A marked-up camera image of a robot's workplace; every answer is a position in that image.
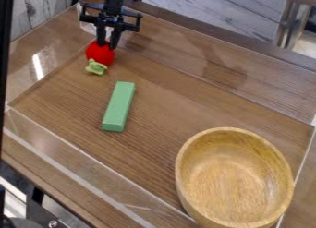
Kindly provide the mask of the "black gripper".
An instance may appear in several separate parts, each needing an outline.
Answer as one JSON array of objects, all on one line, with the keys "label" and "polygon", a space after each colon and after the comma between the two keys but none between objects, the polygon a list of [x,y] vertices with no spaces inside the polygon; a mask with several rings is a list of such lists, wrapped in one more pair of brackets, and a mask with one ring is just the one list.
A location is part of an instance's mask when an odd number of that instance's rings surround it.
[{"label": "black gripper", "polygon": [[[139,32],[141,19],[143,18],[142,14],[125,8],[121,8],[117,13],[111,14],[103,4],[82,3],[81,6],[79,20],[86,23],[93,23],[97,26],[97,41],[99,46],[106,45],[105,27],[114,29],[109,46],[111,50],[115,50],[119,44],[121,33],[126,30]],[[97,10],[99,14],[97,16],[90,15],[87,13],[89,8]]]}]

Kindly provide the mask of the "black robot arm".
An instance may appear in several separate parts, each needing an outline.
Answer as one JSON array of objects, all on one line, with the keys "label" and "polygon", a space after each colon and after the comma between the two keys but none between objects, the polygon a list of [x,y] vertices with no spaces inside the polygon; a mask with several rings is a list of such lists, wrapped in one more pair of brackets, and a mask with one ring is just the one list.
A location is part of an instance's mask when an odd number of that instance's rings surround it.
[{"label": "black robot arm", "polygon": [[103,0],[102,4],[82,3],[79,20],[97,27],[97,43],[115,50],[125,31],[139,32],[143,16],[123,7],[123,0]]}]

